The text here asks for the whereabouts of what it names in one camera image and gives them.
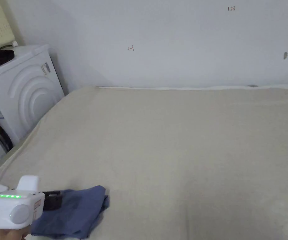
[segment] white wall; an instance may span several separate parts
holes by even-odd
[[[15,36],[49,43],[64,91],[83,85],[288,83],[286,0],[1,0]],[[228,12],[228,6],[235,11]],[[128,47],[134,46],[134,52]]]

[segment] mattress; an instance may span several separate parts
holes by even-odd
[[[83,88],[0,167],[0,183],[102,185],[90,239],[288,239],[288,89]]]

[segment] white washing machine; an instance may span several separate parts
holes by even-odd
[[[49,45],[9,48],[11,61],[0,66],[0,126],[17,144],[64,97],[50,59]]]

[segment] blue cloth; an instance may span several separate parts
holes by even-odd
[[[99,224],[100,213],[108,208],[105,188],[95,186],[80,191],[64,190],[61,193],[62,207],[43,212],[32,224],[32,235],[53,239],[87,238]]]

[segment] hand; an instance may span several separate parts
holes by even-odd
[[[0,240],[22,240],[31,231],[31,226],[27,226],[23,229],[0,229]]]

